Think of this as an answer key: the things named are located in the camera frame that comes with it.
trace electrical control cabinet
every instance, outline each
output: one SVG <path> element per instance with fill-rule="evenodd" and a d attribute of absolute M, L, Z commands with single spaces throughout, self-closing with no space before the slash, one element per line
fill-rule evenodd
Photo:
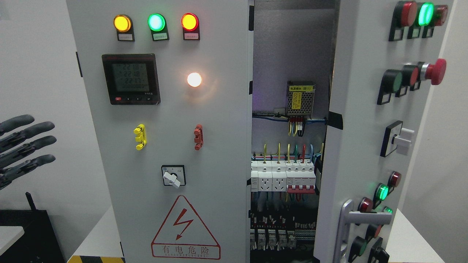
<path fill-rule="evenodd" d="M 452 0 L 434 4 L 440 20 Z M 417 24 L 422 3 L 67 5 L 126 262 L 363 263 L 374 236 L 385 248 L 391 224 L 337 235 L 344 204 L 398 206 L 445 70 L 446 25 Z"/>

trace yellow terminal block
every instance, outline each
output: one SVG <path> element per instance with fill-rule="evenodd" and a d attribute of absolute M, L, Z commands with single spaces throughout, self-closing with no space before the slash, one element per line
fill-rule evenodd
<path fill-rule="evenodd" d="M 143 149 L 146 146 L 146 130 L 144 124 L 139 124 L 134 130 L 133 133 L 135 136 L 135 141 L 138 142 L 136 148 L 137 150 Z"/>

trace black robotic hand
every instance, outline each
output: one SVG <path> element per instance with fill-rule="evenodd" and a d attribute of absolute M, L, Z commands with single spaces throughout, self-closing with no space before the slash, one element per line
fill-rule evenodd
<path fill-rule="evenodd" d="M 0 123 L 0 137 L 6 132 L 10 132 L 18 127 L 28 125 L 34 121 L 31 115 L 21 115 Z M 32 138 L 40 133 L 52 130 L 55 125 L 52 122 L 43 122 L 22 131 L 14 132 L 5 138 L 0 139 L 0 153 L 10 150 L 11 148 L 24 142 L 26 139 Z M 40 148 L 55 143 L 57 139 L 54 136 L 45 136 L 30 143 L 23 144 L 7 153 L 0 155 L 0 190 L 5 188 L 11 182 L 23 176 L 37 167 L 55 161 L 55 157 L 51 154 L 42 155 L 32 160 L 27 160 L 17 166 L 6 168 L 8 165 L 23 159 Z"/>

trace triangle electrical hazard sign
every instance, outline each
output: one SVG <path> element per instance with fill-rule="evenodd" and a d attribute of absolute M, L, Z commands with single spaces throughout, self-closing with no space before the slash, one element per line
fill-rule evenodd
<path fill-rule="evenodd" d="M 179 195 L 151 243 L 154 257 L 221 258 L 221 246 L 183 195 Z"/>

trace meter display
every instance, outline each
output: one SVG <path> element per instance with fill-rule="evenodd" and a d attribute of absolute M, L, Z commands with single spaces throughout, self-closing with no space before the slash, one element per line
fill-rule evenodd
<path fill-rule="evenodd" d="M 154 54 L 105 54 L 102 63 L 111 104 L 159 104 Z"/>

